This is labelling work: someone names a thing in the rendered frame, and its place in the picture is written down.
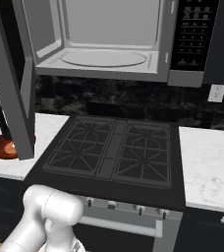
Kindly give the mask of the grey microwave door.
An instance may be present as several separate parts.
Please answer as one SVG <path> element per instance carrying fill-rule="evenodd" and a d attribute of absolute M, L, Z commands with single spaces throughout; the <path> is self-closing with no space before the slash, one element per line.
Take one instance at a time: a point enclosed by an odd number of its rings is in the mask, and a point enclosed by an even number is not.
<path fill-rule="evenodd" d="M 34 136 L 35 64 L 22 0 L 0 0 L 0 104 L 12 139 Z"/>

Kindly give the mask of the grey oven front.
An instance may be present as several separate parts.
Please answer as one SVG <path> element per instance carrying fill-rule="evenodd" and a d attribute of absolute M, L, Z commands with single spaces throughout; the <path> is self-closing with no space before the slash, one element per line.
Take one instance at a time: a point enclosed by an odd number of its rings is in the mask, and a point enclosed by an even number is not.
<path fill-rule="evenodd" d="M 169 211 L 164 220 L 158 208 L 145 206 L 139 216 L 134 204 L 116 202 L 114 210 L 108 209 L 108 202 L 93 198 L 91 207 L 87 206 L 85 196 L 79 196 L 84 204 L 84 217 L 118 221 L 145 227 L 155 227 L 156 221 L 163 222 L 161 238 L 139 235 L 124 231 L 102 228 L 78 223 L 74 226 L 77 238 L 83 243 L 87 252 L 173 252 L 183 213 Z"/>

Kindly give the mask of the white wall socket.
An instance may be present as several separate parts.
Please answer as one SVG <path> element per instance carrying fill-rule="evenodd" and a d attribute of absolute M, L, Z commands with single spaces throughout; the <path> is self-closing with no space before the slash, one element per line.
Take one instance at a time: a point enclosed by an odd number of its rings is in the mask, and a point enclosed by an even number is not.
<path fill-rule="evenodd" d="M 224 85 L 212 85 L 209 91 L 209 102 L 221 102 L 224 97 Z"/>

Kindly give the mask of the brown waffle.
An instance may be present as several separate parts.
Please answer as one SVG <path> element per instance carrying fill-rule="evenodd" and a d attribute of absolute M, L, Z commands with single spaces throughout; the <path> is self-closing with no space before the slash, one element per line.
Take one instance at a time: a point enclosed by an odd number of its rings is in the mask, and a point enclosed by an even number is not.
<path fill-rule="evenodd" d="M 13 142 L 4 145 L 1 150 L 7 155 L 15 155 L 17 153 L 15 144 Z"/>

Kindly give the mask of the black gas hob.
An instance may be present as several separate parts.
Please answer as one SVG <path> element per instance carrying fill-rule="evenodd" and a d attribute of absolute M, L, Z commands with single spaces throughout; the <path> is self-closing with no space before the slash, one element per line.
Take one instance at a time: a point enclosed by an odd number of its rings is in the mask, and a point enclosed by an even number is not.
<path fill-rule="evenodd" d="M 179 127 L 72 115 L 25 178 L 79 196 L 183 211 Z"/>

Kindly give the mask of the dark drawer front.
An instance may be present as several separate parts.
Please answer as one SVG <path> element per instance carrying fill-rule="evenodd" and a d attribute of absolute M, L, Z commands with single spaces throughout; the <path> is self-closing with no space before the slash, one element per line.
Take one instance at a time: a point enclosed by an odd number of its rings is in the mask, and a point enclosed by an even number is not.
<path fill-rule="evenodd" d="M 187 207 L 174 252 L 224 252 L 223 212 Z"/>

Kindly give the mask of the dark base cupboard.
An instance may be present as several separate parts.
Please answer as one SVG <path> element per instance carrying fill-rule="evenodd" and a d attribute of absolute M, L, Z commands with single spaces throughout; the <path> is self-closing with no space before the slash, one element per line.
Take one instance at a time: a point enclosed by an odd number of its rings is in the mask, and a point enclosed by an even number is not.
<path fill-rule="evenodd" d="M 0 243 L 11 234 L 22 218 L 26 189 L 27 186 L 21 180 L 0 177 Z"/>

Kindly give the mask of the grey microwave oven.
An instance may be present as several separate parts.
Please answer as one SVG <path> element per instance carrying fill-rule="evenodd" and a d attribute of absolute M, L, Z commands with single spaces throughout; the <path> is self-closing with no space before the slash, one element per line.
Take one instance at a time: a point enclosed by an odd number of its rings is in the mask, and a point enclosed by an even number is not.
<path fill-rule="evenodd" d="M 38 75 L 201 86 L 219 0 L 12 0 Z"/>

